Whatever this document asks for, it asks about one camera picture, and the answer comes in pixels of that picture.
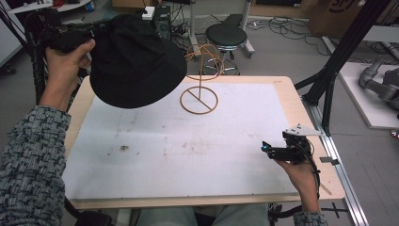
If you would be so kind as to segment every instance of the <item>black hat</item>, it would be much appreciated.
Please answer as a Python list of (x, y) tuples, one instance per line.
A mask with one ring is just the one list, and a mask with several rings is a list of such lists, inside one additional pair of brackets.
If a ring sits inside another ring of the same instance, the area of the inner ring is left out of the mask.
[(112, 31), (96, 38), (90, 83), (105, 103), (121, 108), (150, 105), (172, 92), (187, 72), (183, 52), (158, 37), (134, 14), (116, 16)]

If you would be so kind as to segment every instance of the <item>wooden table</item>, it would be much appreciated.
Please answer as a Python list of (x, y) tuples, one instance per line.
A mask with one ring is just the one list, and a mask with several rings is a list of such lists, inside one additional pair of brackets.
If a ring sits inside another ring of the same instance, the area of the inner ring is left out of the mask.
[[(198, 83), (198, 81), (185, 78), (185, 83)], [(303, 126), (313, 128), (311, 120), (301, 103), (292, 81), (284, 76), (220, 76), (212, 80), (214, 83), (244, 83), (244, 84), (272, 84), (279, 96), (279, 101), (285, 113), (290, 127), (300, 123)], [(94, 98), (88, 78), (83, 82), (70, 109), (72, 122), (66, 137), (66, 155), (68, 156), (74, 141), (76, 140), (81, 124), (90, 108)], [(321, 163), (319, 157), (327, 156), (319, 137), (308, 136), (314, 146), (314, 160), (319, 170), (322, 171), (320, 199), (340, 200), (344, 197), (342, 184), (335, 169), (329, 163)], [(221, 196), (221, 197), (187, 197), (187, 198), (163, 198), (163, 199), (117, 199), (117, 200), (72, 200), (72, 204), (78, 209), (101, 208), (135, 208), (172, 205), (211, 205), (234, 204), (255, 202), (292, 202), (299, 201), (298, 195), (256, 195), (256, 196)]]

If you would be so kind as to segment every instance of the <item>dirt spot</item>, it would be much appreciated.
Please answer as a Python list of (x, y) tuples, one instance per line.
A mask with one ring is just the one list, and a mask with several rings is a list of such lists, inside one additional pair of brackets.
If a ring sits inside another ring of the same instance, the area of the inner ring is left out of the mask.
[(128, 150), (129, 150), (129, 146), (126, 146), (126, 145), (120, 146), (120, 151), (126, 152), (126, 151), (128, 151)]

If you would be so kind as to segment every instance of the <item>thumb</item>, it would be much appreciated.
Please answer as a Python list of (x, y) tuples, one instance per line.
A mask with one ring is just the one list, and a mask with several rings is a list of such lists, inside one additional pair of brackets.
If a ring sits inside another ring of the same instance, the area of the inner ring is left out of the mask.
[(76, 58), (77, 60), (79, 60), (80, 58), (82, 58), (85, 54), (87, 54), (88, 52), (90, 52), (94, 46), (96, 45), (96, 41), (94, 39), (88, 40), (85, 43), (79, 45), (79, 47), (77, 47), (73, 52), (73, 56), (74, 58)]
[(279, 164), (283, 169), (287, 170), (290, 167), (290, 164), (287, 163), (286, 161), (279, 161), (279, 160), (274, 160), (277, 164)]

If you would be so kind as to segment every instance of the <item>gray patterned jacket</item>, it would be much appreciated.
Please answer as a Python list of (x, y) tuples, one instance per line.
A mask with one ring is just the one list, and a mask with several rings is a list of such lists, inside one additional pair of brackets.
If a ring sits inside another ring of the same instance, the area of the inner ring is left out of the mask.
[[(8, 134), (0, 169), (0, 225), (61, 225), (70, 121), (66, 112), (35, 106)], [(295, 225), (327, 223), (318, 213), (299, 213)]]

